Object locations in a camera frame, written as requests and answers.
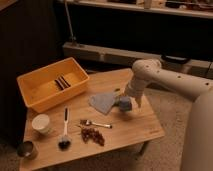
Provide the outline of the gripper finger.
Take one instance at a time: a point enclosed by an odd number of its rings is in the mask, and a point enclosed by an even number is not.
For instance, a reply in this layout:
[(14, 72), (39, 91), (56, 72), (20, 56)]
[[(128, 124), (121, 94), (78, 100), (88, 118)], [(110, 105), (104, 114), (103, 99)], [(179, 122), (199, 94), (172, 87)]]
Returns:
[(142, 96), (141, 97), (136, 97), (135, 101), (136, 101), (136, 103), (138, 105), (138, 108), (141, 108), (141, 106), (142, 106)]

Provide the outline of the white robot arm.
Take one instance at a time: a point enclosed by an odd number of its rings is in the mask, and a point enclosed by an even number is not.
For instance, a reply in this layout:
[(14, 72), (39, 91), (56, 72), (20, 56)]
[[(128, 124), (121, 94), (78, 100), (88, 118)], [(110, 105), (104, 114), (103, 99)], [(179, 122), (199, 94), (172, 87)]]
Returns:
[(191, 102), (180, 171), (213, 171), (213, 80), (163, 69), (157, 59), (137, 60), (131, 71), (125, 93), (138, 107), (152, 83)]

